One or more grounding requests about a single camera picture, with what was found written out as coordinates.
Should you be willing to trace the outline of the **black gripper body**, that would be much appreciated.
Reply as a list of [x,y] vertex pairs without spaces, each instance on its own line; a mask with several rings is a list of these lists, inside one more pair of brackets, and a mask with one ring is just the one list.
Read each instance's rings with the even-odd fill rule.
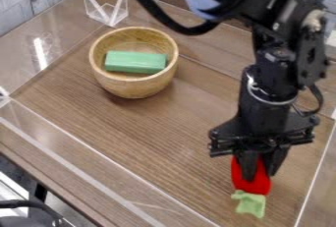
[[209,130],[209,156],[270,153],[310,143],[317,110],[294,108],[300,87],[285,70],[242,70],[237,112]]

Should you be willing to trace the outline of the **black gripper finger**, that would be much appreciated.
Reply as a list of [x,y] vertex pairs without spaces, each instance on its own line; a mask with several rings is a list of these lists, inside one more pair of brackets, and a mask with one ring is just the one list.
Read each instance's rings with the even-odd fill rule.
[[274,176],[288,156],[290,147],[277,146],[273,150],[262,154],[262,162],[268,176]]
[[246,150],[238,153],[237,162],[241,168],[242,179],[252,182],[257,171],[258,152]]

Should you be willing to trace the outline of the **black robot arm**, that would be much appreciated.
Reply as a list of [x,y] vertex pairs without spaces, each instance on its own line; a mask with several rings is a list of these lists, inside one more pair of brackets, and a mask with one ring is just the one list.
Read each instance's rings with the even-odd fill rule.
[[204,19],[236,19],[252,28],[254,63],[241,72],[234,117],[209,131],[209,155],[230,154],[252,181],[257,165],[273,176],[292,146],[313,141],[320,109],[294,102],[309,90],[324,102],[316,82],[326,77],[322,0],[185,0]]

